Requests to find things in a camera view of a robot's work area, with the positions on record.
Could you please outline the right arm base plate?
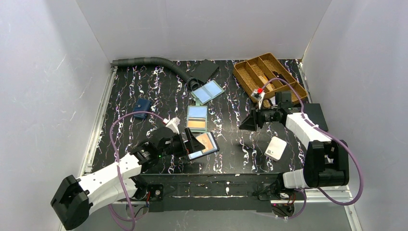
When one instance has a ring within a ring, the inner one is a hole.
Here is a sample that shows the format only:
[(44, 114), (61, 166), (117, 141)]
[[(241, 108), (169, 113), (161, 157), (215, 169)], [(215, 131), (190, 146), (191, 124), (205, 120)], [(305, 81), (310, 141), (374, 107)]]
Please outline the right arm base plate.
[(258, 184), (257, 190), (252, 195), (261, 201), (283, 200), (290, 204), (295, 202), (301, 192), (301, 189), (286, 189), (275, 182), (272, 184)]

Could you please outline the black card holder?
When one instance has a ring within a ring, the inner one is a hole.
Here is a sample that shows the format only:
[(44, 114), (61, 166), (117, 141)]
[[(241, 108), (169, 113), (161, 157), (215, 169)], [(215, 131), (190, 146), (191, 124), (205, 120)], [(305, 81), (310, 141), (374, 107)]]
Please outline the black card holder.
[(219, 151), (219, 146), (212, 132), (206, 132), (200, 134), (196, 139), (205, 146), (203, 150), (191, 153), (187, 155), (189, 161), (201, 158), (203, 156), (215, 153)]

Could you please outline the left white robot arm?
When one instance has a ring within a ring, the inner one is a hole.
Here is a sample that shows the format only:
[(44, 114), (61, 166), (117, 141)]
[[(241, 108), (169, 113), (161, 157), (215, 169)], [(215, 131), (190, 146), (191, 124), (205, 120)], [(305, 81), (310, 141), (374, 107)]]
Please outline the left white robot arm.
[(73, 175), (64, 178), (51, 200), (64, 228), (73, 230), (92, 212), (126, 197), (144, 199), (150, 187), (144, 181), (136, 181), (140, 173), (155, 166), (165, 155), (187, 156), (205, 149), (189, 128), (185, 132), (186, 140), (170, 128), (159, 128), (119, 162), (79, 178)]

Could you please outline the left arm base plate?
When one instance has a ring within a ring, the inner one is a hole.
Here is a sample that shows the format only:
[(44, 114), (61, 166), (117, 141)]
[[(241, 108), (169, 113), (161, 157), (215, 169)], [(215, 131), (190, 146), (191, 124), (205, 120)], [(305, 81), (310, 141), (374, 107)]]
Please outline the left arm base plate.
[(164, 186), (162, 184), (125, 184), (131, 201), (162, 201)]

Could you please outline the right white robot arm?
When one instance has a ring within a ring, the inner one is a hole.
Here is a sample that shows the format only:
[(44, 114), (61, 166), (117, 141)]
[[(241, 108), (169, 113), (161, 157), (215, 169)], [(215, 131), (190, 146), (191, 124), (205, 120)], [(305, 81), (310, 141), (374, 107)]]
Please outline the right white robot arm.
[(336, 141), (317, 130), (308, 116), (294, 107), (289, 91), (275, 94), (277, 107), (252, 108), (239, 129), (257, 131), (266, 122), (279, 122), (291, 131), (306, 148), (302, 169), (280, 173), (279, 189), (344, 186), (349, 183), (348, 154)]

